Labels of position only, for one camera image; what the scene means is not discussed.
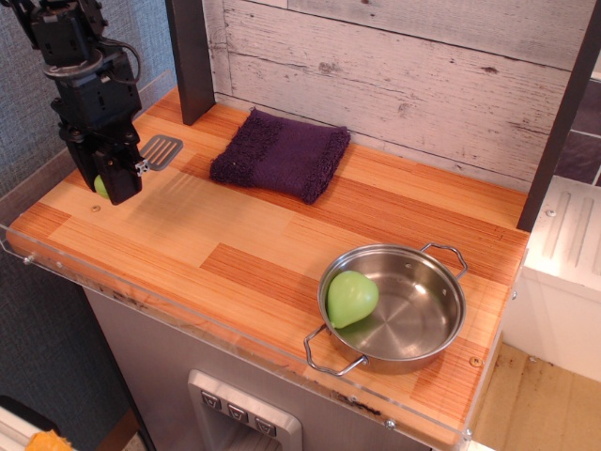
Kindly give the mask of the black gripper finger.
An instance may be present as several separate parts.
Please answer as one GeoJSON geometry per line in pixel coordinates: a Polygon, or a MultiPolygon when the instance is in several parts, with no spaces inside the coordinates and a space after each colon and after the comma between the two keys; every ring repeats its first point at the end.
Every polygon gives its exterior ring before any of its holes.
{"type": "Polygon", "coordinates": [[[91,191],[95,191],[95,179],[99,174],[99,170],[94,154],[98,150],[98,140],[96,138],[84,138],[80,142],[67,141],[67,147],[86,185],[91,191]]]}
{"type": "Polygon", "coordinates": [[[98,147],[93,160],[109,200],[119,205],[142,190],[137,164],[142,162],[136,145],[98,147]]]}

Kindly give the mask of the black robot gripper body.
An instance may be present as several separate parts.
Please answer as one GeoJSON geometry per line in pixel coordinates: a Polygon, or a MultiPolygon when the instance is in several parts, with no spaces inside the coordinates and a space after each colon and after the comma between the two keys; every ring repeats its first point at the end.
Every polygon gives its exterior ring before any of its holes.
{"type": "Polygon", "coordinates": [[[42,70],[58,89],[51,106],[60,117],[61,139],[96,138],[98,147],[137,146],[132,120],[141,100],[125,52],[93,51],[87,58],[46,55],[42,70]]]}

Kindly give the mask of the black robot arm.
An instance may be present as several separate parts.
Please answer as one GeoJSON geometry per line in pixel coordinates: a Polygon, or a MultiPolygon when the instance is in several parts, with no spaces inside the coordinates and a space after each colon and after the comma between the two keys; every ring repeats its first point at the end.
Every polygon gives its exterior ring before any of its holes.
{"type": "Polygon", "coordinates": [[[106,38],[98,1],[6,1],[41,52],[45,76],[58,95],[59,136],[86,185],[101,181],[114,205],[142,189],[148,170],[132,122],[142,109],[137,89],[141,64],[129,44],[106,38]]]}

